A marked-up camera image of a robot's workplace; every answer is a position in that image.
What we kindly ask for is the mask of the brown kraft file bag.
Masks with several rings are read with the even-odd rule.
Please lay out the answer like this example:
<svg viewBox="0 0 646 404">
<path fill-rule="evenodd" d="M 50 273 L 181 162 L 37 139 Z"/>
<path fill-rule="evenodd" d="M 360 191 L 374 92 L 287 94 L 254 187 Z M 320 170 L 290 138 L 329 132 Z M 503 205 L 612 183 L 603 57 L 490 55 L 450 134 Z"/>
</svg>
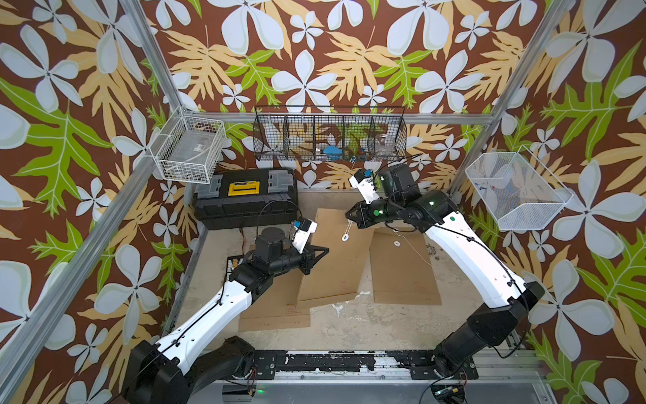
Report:
<svg viewBox="0 0 646 404">
<path fill-rule="evenodd" d="M 310 310 L 296 308 L 304 276 L 299 270 L 274 279 L 272 286 L 240 315 L 240 332 L 309 328 Z"/>
</svg>

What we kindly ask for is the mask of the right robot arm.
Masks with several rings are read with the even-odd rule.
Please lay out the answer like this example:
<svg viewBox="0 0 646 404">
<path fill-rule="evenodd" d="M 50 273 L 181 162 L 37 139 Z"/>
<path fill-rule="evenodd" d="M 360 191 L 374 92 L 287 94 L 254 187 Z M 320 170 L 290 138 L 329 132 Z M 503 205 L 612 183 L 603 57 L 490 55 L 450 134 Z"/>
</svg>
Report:
<svg viewBox="0 0 646 404">
<path fill-rule="evenodd" d="M 483 348 L 503 343 L 544 297 L 541 284 L 513 274 L 481 241 L 445 192 L 422 192 L 407 165 L 378 172 L 361 168 L 349 183 L 363 199 L 347 211 L 348 220 L 360 229 L 395 221 L 412 226 L 447 253 L 483 299 L 466 322 L 434 349 L 440 377 L 456 375 Z"/>
</svg>

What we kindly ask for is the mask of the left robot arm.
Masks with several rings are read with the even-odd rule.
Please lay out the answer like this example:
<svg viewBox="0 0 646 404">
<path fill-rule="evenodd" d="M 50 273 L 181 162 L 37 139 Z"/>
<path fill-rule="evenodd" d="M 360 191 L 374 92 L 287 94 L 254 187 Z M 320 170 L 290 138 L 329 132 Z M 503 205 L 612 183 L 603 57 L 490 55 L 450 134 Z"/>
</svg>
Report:
<svg viewBox="0 0 646 404">
<path fill-rule="evenodd" d="M 156 343 L 144 341 L 131 351 L 119 395 L 129 403 L 186 403 L 213 381 L 247 371 L 245 359 L 254 349 L 241 338 L 229 338 L 210 353 L 204 350 L 276 277 L 294 269 L 309 274 L 328 254 L 328 248 L 310 242 L 316 228 L 315 222 L 300 219 L 293 237 L 277 227 L 264 229 L 207 304 Z"/>
</svg>

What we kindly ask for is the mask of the blue object in basket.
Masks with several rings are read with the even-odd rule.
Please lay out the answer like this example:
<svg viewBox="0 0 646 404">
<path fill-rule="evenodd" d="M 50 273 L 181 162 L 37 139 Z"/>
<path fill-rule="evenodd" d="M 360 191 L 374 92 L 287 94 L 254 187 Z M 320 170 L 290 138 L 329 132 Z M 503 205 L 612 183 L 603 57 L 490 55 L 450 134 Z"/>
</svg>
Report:
<svg viewBox="0 0 646 404">
<path fill-rule="evenodd" d="M 337 161 L 343 158 L 343 150 L 336 146 L 327 146 L 323 153 L 328 162 Z"/>
</svg>

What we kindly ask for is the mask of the black toolbox yellow latch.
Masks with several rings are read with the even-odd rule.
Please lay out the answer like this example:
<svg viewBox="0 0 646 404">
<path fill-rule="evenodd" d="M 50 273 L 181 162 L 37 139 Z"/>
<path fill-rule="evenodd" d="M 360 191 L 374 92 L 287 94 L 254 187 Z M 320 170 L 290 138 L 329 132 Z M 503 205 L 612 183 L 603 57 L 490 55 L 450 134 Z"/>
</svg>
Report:
<svg viewBox="0 0 646 404">
<path fill-rule="evenodd" d="M 301 217 L 291 169 L 216 173 L 193 192 L 195 218 L 208 230 L 289 224 Z"/>
</svg>

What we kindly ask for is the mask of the white mesh basket right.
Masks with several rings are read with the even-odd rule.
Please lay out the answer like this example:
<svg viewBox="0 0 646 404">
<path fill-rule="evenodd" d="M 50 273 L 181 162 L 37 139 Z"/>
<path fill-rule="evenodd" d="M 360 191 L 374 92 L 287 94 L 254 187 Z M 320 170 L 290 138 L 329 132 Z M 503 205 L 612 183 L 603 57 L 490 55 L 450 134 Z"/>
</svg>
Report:
<svg viewBox="0 0 646 404">
<path fill-rule="evenodd" d="M 466 175 L 503 232 L 541 231 L 574 197 L 525 146 L 483 153 L 466 168 Z"/>
</svg>

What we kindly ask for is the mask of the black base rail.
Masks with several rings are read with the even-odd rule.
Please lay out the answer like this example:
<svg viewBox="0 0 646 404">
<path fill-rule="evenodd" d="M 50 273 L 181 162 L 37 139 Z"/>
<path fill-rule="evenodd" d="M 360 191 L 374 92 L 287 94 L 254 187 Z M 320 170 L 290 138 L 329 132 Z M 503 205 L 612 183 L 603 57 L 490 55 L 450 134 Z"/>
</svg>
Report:
<svg viewBox="0 0 646 404">
<path fill-rule="evenodd" d="M 259 380 L 275 380 L 277 373 L 386 375 L 402 370 L 412 380 L 437 380 L 432 350 L 257 350 L 250 369 Z"/>
</svg>

